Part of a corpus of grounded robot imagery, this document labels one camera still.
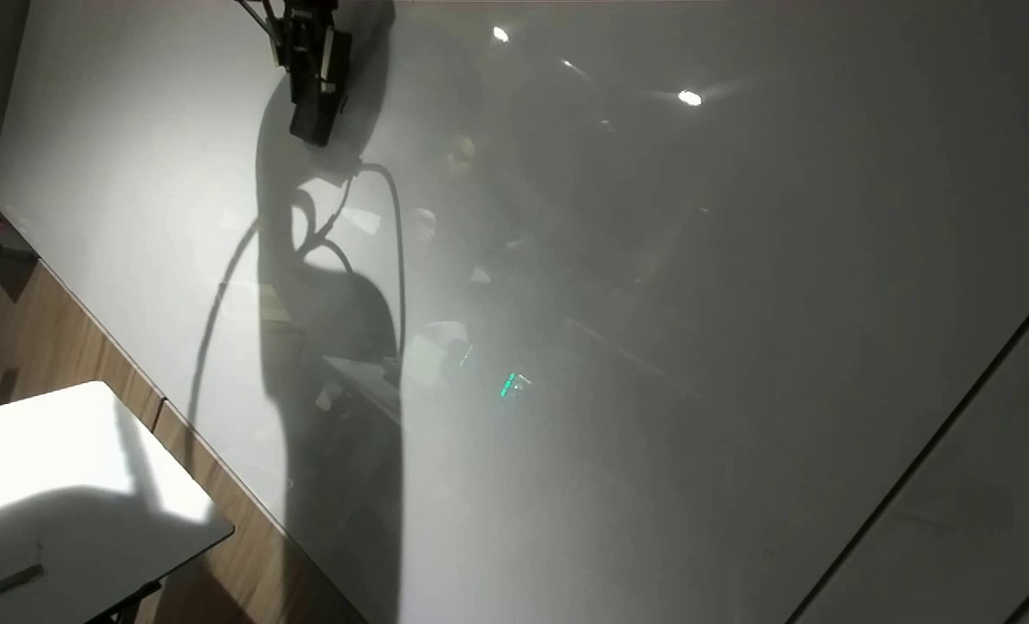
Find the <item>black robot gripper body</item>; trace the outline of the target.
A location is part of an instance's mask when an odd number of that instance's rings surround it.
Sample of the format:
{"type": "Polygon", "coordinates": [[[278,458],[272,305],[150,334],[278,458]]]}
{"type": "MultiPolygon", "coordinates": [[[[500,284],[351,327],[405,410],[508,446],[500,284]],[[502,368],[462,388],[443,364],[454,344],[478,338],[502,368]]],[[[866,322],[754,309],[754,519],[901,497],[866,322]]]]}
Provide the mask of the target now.
{"type": "Polygon", "coordinates": [[[284,0],[282,26],[287,31],[334,31],[341,0],[284,0]]]}

